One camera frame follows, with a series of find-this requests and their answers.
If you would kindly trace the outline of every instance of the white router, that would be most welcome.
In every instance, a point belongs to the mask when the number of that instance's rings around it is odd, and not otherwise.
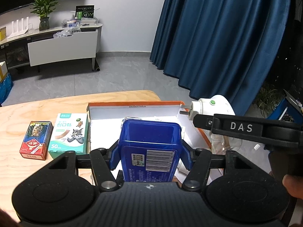
[[[17,31],[14,31],[14,21],[12,21],[12,33],[7,37],[7,39],[20,36],[28,32],[28,17],[26,17],[26,25],[24,29],[24,19],[21,19],[21,31],[19,31],[19,20],[17,20]]]

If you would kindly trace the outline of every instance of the qr code sticker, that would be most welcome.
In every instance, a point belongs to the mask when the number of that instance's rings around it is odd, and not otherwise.
[[[144,154],[131,154],[133,166],[144,166]]]

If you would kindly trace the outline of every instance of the baseboard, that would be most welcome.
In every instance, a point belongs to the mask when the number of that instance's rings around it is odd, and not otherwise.
[[[133,51],[113,51],[113,52],[98,52],[99,57],[150,57],[151,52],[133,52]]]

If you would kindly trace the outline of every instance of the red diamond label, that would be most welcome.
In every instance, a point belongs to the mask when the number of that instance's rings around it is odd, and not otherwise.
[[[36,139],[32,139],[32,140],[29,140],[28,142],[26,142],[26,144],[27,144],[29,147],[36,147],[36,146],[38,146],[40,143],[39,143]]]

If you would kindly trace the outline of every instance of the green logo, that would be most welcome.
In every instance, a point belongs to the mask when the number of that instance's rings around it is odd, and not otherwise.
[[[63,113],[63,114],[60,114],[60,118],[61,118],[61,119],[69,119],[69,118],[71,117],[71,115],[72,115],[72,114],[70,114],[70,113],[69,113],[69,114],[66,114],[66,113],[64,114],[64,113]]]

